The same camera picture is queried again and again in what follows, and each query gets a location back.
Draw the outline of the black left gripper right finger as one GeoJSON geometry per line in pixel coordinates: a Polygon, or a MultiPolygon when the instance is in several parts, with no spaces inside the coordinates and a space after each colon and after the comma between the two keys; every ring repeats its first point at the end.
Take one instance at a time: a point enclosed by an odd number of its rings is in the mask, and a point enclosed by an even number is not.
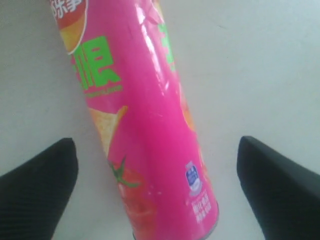
{"type": "Polygon", "coordinates": [[[320,238],[320,176],[253,136],[242,136],[236,171],[267,240],[320,238]]]}

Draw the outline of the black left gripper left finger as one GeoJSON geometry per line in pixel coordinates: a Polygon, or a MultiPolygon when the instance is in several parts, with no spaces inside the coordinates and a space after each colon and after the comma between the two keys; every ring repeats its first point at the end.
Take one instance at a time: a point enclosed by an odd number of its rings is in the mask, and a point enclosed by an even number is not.
{"type": "Polygon", "coordinates": [[[0,177],[0,238],[50,240],[79,173],[76,146],[62,138],[0,177]]]}

